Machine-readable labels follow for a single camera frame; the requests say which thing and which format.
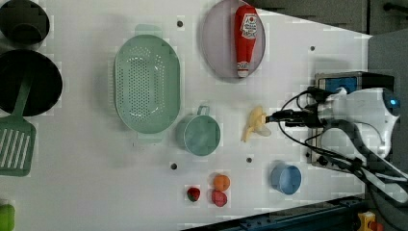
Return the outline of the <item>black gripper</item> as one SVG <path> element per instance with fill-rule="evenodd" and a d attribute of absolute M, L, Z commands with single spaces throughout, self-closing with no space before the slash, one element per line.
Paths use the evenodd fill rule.
<path fill-rule="evenodd" d="M 315 108 L 306 108 L 301 111 L 284 110 L 266 116 L 266 123 L 285 121 L 287 127 L 319 128 L 321 122 Z"/>

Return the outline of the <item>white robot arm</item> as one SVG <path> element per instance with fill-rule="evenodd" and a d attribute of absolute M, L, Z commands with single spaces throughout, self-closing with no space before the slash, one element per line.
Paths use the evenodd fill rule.
<path fill-rule="evenodd" d="M 315 103 L 298 111 L 281 109 L 263 115 L 261 123 L 276 122 L 320 129 L 319 145 L 302 144 L 375 187 L 396 207 L 407 205 L 407 174 L 389 161 L 392 134 L 400 118 L 399 100 L 385 88 L 349 92 L 309 87 L 303 94 Z"/>

